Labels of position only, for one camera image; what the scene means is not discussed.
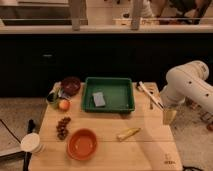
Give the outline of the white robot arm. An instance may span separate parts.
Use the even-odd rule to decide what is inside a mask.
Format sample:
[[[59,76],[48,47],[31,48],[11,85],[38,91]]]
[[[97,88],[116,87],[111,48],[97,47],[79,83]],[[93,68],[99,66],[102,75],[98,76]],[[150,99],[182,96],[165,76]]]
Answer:
[[[167,85],[160,92],[164,125],[169,125],[176,116],[171,106],[182,104],[185,98],[191,99],[213,116],[213,86],[206,82],[208,76],[208,66],[199,60],[173,67],[167,72]]]

